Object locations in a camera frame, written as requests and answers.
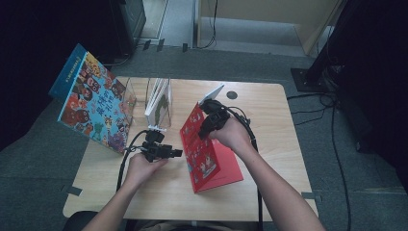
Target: person's right hand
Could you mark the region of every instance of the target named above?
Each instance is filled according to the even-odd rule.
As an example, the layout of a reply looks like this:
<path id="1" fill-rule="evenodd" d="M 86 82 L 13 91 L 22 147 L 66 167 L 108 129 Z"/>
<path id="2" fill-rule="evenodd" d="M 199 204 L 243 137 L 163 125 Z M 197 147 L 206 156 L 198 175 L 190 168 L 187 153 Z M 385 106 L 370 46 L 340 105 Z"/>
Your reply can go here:
<path id="1" fill-rule="evenodd" d="M 252 147 L 246 129 L 234 117 L 228 118 L 222 129 L 211 132 L 209 138 L 219 140 L 239 156 L 246 148 Z"/>

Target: book cover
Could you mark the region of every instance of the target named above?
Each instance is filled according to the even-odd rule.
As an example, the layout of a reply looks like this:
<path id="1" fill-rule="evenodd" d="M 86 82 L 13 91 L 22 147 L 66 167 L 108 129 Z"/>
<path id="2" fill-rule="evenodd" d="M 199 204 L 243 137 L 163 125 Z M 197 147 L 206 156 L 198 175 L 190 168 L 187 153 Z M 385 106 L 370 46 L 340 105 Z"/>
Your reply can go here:
<path id="1" fill-rule="evenodd" d="M 144 115 L 152 127 L 160 127 L 163 120 L 170 119 L 171 86 L 169 79 L 157 79 L 150 94 Z"/>
<path id="2" fill-rule="evenodd" d="M 69 57 L 53 86 L 53 89 L 58 89 L 59 83 L 66 85 L 62 80 L 71 75 L 72 81 L 58 121 L 123 153 L 132 121 L 135 95 L 127 92 L 128 84 L 119 82 L 90 52 L 79 57 L 77 49 L 81 52 L 85 50 L 81 45 L 75 47 L 72 52 L 74 55 Z"/>
<path id="3" fill-rule="evenodd" d="M 243 180 L 235 154 L 230 148 L 217 140 L 206 138 L 202 141 L 198 137 L 204 118 L 197 103 L 180 130 L 195 193 Z"/>

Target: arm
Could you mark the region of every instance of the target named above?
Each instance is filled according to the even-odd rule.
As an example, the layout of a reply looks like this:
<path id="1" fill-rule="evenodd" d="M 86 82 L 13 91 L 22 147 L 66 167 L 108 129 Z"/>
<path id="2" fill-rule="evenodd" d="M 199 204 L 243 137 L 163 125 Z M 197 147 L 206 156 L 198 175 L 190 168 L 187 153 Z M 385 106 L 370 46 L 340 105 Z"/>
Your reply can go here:
<path id="1" fill-rule="evenodd" d="M 122 187 L 84 230 L 117 230 L 136 191 L 154 171 L 166 163 L 165 159 L 149 163 L 141 154 L 130 158 Z"/>
<path id="2" fill-rule="evenodd" d="M 303 197 L 252 147 L 246 130 L 235 118 L 210 133 L 210 138 L 232 148 L 242 159 L 279 230 L 324 230 Z"/>

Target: gray carpet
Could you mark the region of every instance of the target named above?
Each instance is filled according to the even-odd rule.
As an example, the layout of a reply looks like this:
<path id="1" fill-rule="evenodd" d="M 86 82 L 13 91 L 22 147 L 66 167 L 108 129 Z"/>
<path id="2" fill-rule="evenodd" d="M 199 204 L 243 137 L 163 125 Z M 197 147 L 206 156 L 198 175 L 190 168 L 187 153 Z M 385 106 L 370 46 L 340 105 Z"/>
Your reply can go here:
<path id="1" fill-rule="evenodd" d="M 117 76 L 278 83 L 297 95 L 290 68 L 307 68 L 313 59 L 152 46 L 113 67 Z M 66 194 L 88 140 L 56 122 L 62 105 L 53 101 L 30 132 L 0 152 L 0 230 L 62 230 Z M 318 97 L 293 99 L 292 112 L 320 109 Z M 332 109 L 322 119 L 296 126 L 306 169 L 328 230 L 346 230 L 347 209 L 339 164 L 331 141 Z M 298 123 L 321 113 L 293 115 Z M 344 168 L 351 230 L 407 230 L 408 196 L 395 170 L 375 154 L 355 151 L 353 134 L 336 109 L 334 134 Z M 266 230 L 275 230 L 266 223 Z"/>

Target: person's left hand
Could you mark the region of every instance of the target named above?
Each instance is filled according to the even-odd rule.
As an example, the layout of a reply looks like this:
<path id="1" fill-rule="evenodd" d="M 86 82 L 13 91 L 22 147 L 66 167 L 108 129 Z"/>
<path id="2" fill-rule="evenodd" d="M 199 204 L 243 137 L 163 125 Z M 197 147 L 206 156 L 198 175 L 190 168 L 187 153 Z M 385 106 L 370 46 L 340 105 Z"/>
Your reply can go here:
<path id="1" fill-rule="evenodd" d="M 164 166 L 168 159 L 162 159 L 149 163 L 142 154 L 135 154 L 129 160 L 129 166 L 123 186 L 129 186 L 136 190 L 145 182 L 158 168 Z"/>

